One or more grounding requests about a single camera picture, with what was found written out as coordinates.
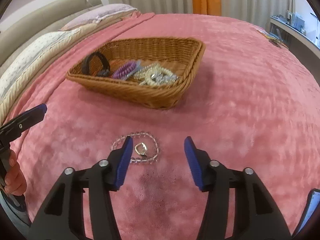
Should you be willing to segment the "left hand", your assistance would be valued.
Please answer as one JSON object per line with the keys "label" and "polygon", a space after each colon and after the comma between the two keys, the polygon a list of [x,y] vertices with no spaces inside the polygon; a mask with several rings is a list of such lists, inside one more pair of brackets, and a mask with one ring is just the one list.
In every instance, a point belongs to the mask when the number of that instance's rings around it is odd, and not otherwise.
{"label": "left hand", "polygon": [[4,190],[7,194],[21,196],[27,190],[27,182],[17,161],[16,153],[13,150],[10,150],[9,165],[10,170],[5,176],[6,185]]}

